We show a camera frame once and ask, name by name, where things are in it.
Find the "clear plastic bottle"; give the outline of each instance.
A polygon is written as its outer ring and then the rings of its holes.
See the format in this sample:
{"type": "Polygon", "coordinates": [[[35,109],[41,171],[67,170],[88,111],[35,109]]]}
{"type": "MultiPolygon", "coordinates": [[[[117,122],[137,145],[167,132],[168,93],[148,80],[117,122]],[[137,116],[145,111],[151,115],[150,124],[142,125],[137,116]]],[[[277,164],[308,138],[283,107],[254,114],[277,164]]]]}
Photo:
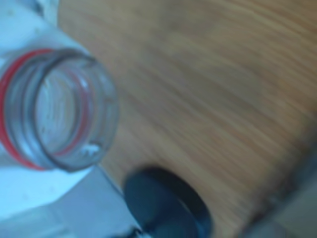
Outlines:
{"type": "Polygon", "coordinates": [[[75,171],[102,159],[118,105],[103,67],[78,43],[15,1],[0,9],[1,158],[75,171]]]}

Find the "bottle opening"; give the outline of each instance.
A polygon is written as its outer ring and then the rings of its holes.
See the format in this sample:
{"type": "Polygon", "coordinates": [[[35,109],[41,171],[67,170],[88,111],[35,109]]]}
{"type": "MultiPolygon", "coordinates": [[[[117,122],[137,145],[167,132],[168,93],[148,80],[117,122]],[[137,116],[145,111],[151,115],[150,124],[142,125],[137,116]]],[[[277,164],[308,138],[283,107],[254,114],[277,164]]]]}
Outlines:
{"type": "Polygon", "coordinates": [[[51,154],[63,151],[78,129],[81,98],[75,80],[61,65],[52,70],[40,85],[35,125],[43,146],[51,154]]]}
{"type": "Polygon", "coordinates": [[[44,168],[75,171],[102,159],[118,119],[114,85],[103,67],[65,49],[29,59],[6,93],[12,144],[44,168]]]}

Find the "wooden table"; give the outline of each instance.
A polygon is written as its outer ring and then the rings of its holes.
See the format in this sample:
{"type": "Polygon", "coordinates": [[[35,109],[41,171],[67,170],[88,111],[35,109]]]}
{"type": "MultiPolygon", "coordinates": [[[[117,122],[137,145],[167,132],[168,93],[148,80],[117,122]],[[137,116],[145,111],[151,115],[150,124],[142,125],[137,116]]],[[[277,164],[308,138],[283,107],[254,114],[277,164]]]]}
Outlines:
{"type": "Polygon", "coordinates": [[[316,13],[314,0],[63,0],[60,26],[118,87],[103,166],[118,183],[173,170],[233,237],[315,131],[316,13]]]}

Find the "wood grain surface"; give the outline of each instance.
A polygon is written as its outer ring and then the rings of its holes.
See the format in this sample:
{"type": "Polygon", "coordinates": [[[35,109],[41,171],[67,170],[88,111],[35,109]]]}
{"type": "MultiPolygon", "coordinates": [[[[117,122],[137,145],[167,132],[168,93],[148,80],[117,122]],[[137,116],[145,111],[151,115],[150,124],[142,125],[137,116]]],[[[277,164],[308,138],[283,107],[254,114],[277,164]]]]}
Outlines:
{"type": "Polygon", "coordinates": [[[63,0],[121,116],[103,166],[173,170],[234,237],[302,158],[317,108],[314,0],[63,0]]]}

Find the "bottle mouth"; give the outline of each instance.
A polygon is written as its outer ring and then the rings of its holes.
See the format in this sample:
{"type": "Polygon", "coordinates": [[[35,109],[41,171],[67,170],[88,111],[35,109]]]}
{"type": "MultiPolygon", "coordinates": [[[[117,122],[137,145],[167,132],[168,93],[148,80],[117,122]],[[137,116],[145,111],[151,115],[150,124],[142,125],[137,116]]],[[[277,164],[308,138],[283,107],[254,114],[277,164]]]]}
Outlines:
{"type": "Polygon", "coordinates": [[[73,49],[46,51],[28,58],[12,76],[4,117],[19,156],[40,168],[76,171],[108,150],[117,97],[94,58],[73,49]]]}

